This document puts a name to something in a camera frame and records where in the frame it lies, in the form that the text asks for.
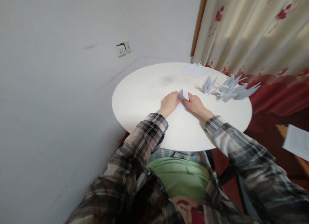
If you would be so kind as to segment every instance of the person's right hand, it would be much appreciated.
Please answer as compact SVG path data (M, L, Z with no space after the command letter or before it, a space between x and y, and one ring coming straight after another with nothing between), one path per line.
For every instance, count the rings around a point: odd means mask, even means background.
M189 101L183 100L183 103L194 113L199 115L205 122L215 116L211 111L204 107L200 98L196 95L188 93Z

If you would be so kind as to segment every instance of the hand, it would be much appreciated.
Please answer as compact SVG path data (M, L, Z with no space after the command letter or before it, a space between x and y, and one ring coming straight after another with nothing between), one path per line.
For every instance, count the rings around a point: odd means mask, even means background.
M189 101L183 100L183 103L194 113L199 115L205 122L215 116L211 111L204 107L200 98L196 95L188 93Z
M178 91L169 93L166 97L164 97L162 107L157 113L164 116L164 118L167 118L180 103L180 100L177 99L177 97Z

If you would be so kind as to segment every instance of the green shirt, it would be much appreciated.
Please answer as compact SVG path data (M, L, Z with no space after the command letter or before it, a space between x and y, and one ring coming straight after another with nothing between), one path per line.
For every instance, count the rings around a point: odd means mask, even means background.
M147 166L162 181L170 198L181 195L203 204L203 194L210 176L198 163L184 159L162 157Z

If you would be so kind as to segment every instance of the floor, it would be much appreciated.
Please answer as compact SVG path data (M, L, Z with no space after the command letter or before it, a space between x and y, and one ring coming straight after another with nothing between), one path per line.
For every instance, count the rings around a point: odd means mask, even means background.
M276 124L285 126L292 124L309 131L309 109L305 109L291 116L277 116L272 113L261 111L257 114L253 114L251 122L244 132L246 135L265 146L269 152L276 157L276 163L286 170L291 180L309 180L294 155L282 149L284 139L276 128ZM229 162L218 149L212 150L212 154L216 170L219 174L222 174L226 167L229 166ZM226 195L244 213L236 178L230 180L223 188Z

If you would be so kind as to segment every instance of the flannel shirt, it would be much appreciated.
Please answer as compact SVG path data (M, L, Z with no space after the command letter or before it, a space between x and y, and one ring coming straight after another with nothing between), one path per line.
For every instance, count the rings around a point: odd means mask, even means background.
M151 113L140 122L68 222L184 223L162 182L147 168L167 128L159 114ZM244 178L248 196L264 223L309 223L307 192L287 178L266 148L220 116L211 118L205 129ZM211 179L203 195L205 223L259 223L241 214L224 193L218 173L207 170Z

